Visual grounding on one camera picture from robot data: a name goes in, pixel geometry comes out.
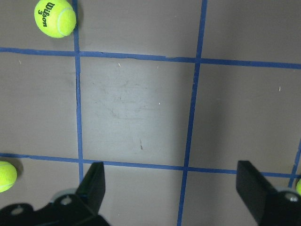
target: scuff mark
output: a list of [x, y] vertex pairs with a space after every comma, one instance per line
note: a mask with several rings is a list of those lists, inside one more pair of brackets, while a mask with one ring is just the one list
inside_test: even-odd
[[106, 108], [111, 114], [113, 117], [117, 118], [117, 119], [120, 119], [120, 115], [119, 113], [115, 113], [114, 112], [114, 108], [109, 108], [103, 101], [99, 101], [99, 103], [104, 106], [104, 108]]
[[141, 139], [139, 139], [139, 140], [140, 140], [140, 148], [141, 148], [141, 150], [143, 150], [142, 141], [141, 141]]

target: blue tape line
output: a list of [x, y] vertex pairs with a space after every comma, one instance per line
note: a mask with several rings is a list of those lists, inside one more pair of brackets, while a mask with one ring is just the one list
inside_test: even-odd
[[52, 157], [52, 156], [13, 154], [13, 153], [0, 153], [0, 157], [33, 159], [33, 160], [43, 160], [43, 161], [61, 161], [61, 162], [76, 162], [76, 163], [79, 162], [78, 159], [73, 159], [73, 158], [61, 158], [61, 157]]
[[[79, 159], [74, 159], [74, 158], [29, 155], [29, 154], [0, 153], [0, 157], [79, 163]], [[109, 165], [109, 166], [135, 167], [135, 168], [147, 168], [147, 169], [159, 169], [159, 170], [179, 170], [179, 171], [183, 170], [184, 171], [183, 166], [156, 165], [156, 164], [119, 162], [119, 161], [87, 160], [87, 159], [83, 159], [82, 162], [86, 163], [86, 164], [92, 164], [93, 162], [103, 162], [104, 165]], [[198, 168], [198, 167], [187, 167], [187, 171], [200, 172], [200, 173], [236, 174], [236, 170], [233, 170], [233, 169], [208, 169], [208, 168]], [[261, 172], [261, 174], [266, 177], [301, 178], [301, 175], [296, 175], [296, 174], [273, 173], [273, 172]]]
[[73, 51], [56, 51], [56, 50], [37, 50], [37, 49], [23, 49], [23, 48], [4, 48], [0, 47], [0, 52], [19, 53], [27, 55], [39, 55], [39, 56], [65, 56], [73, 57]]
[[[78, 18], [78, 1], [72, 0], [72, 7]], [[83, 142], [82, 142], [82, 123], [81, 123], [81, 100], [80, 100], [80, 56], [79, 56], [79, 27], [78, 24], [73, 31], [74, 52], [75, 52], [75, 74], [76, 74], [76, 122], [77, 122], [77, 141], [79, 156], [79, 182], [84, 178], [83, 165]]]
[[[294, 162], [293, 169], [292, 169], [292, 174], [293, 175], [295, 175], [296, 172], [297, 172], [299, 161], [300, 161], [300, 155], [301, 155], [301, 139], [300, 139], [300, 142], [299, 142], [298, 151], [297, 151], [297, 154], [296, 154], [296, 157], [295, 157], [295, 162]], [[293, 181], [294, 181], [294, 178], [290, 178], [290, 181], [288, 182], [289, 187], [293, 186]]]
[[[207, 11], [207, 0], [203, 0], [202, 7], [201, 7], [199, 30], [198, 30], [198, 46], [197, 46], [197, 53], [196, 53], [197, 60], [201, 60], [201, 56], [202, 56], [204, 31], [205, 31], [205, 23], [206, 23], [206, 11]], [[186, 139], [186, 150], [185, 150], [185, 158], [184, 158], [184, 170], [182, 176], [177, 226], [182, 225], [185, 191], [186, 191], [186, 184], [187, 184], [189, 158], [190, 158], [191, 139], [192, 139], [193, 122], [194, 122], [194, 112], [195, 112], [197, 91], [198, 91], [199, 72], [200, 72], [200, 63], [196, 62], [194, 68], [194, 76], [193, 76], [190, 113], [189, 113], [188, 131], [187, 131], [187, 139]]]
[[136, 60], [151, 60], [151, 61], [168, 61], [181, 63], [195, 63], [195, 58], [191, 57], [166, 57], [156, 55], [143, 54], [128, 54], [128, 53], [105, 53], [105, 52], [80, 52], [81, 57], [103, 57], [103, 58], [117, 58], [117, 59], [136, 59]]
[[108, 165], [108, 166], [123, 166], [123, 167], [134, 167], [134, 168], [159, 169], [159, 170], [183, 170], [182, 166], [156, 165], [156, 164], [133, 163], [133, 162], [94, 161], [94, 160], [86, 160], [86, 159], [83, 160], [83, 162], [87, 164], [92, 164], [93, 162], [103, 162], [104, 165]]
[[182, 217], [183, 217], [183, 210], [184, 210], [184, 199], [185, 199], [186, 184], [187, 184], [187, 175], [188, 175], [188, 171], [183, 170], [177, 226], [182, 225]]
[[220, 59], [201, 59], [202, 64], [210, 65], [233, 65], [248, 67], [272, 67], [286, 69], [301, 69], [301, 64], [277, 63], [277, 62], [261, 62], [261, 61], [244, 61], [244, 60], [220, 60]]
[[[301, 69], [301, 64], [281, 63], [281, 62], [261, 62], [261, 61], [244, 61], [244, 60], [222, 60], [222, 59], [207, 59], [207, 58], [192, 58], [192, 57], [166, 57], [156, 55], [142, 55], [142, 54], [126, 54], [126, 53], [105, 53], [93, 51], [79, 51], [79, 46], [75, 51], [79, 52], [81, 57], [100, 57], [100, 58], [117, 58], [117, 59], [137, 59], [150, 61], [166, 61], [179, 63], [201, 63], [210, 65], [233, 65], [233, 66], [248, 66], [248, 67], [271, 67], [271, 68], [286, 68], [286, 69]], [[26, 55], [39, 56], [62, 56], [74, 57], [74, 51], [57, 51], [57, 50], [36, 50], [36, 49], [22, 49], [22, 48], [4, 48], [0, 47], [0, 52], [19, 53]]]

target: metal screw head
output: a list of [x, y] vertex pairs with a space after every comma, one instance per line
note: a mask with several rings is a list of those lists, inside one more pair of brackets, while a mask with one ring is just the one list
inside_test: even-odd
[[23, 213], [23, 211], [24, 211], [24, 209], [20, 205], [18, 205], [18, 207], [13, 209], [10, 214], [13, 216], [16, 216], [16, 215]]
[[290, 202], [297, 202], [299, 200], [298, 196], [296, 196], [295, 194], [293, 193], [286, 193], [285, 194], [285, 198], [287, 200], [289, 200]]
[[66, 196], [65, 198], [63, 198], [61, 200], [61, 204], [64, 206], [69, 205], [71, 202], [72, 202], [72, 199], [69, 196]]

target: floor tile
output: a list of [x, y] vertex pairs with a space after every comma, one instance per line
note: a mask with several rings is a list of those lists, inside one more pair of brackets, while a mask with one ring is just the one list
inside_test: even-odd
[[209, 0], [203, 58], [301, 62], [299, 0]]
[[181, 179], [176, 170], [105, 166], [100, 214], [114, 226], [176, 225]]
[[[274, 186], [288, 179], [267, 178]], [[236, 175], [189, 172], [183, 226], [257, 225], [235, 189]]]
[[0, 47], [73, 51], [73, 35], [55, 39], [39, 30], [34, 20], [37, 2], [37, 0], [0, 1]]
[[0, 153], [78, 157], [73, 57], [0, 53]]
[[195, 57], [201, 0], [79, 0], [81, 50]]
[[182, 166], [193, 70], [184, 63], [82, 58], [84, 158]]
[[290, 173], [301, 134], [299, 70], [202, 65], [190, 166]]
[[35, 210], [49, 203], [53, 195], [79, 186], [77, 163], [2, 158], [17, 168], [13, 187], [0, 193], [0, 209], [14, 203], [28, 203]]

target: tennis ball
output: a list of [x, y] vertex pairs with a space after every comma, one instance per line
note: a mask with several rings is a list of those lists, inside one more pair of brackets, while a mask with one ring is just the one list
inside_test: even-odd
[[296, 190], [299, 193], [299, 195], [301, 195], [301, 180], [298, 181], [297, 186], [296, 186]]
[[72, 33], [76, 16], [66, 0], [40, 0], [34, 9], [38, 28], [52, 38], [62, 38]]
[[15, 167], [7, 161], [0, 161], [0, 192], [10, 189], [17, 179]]

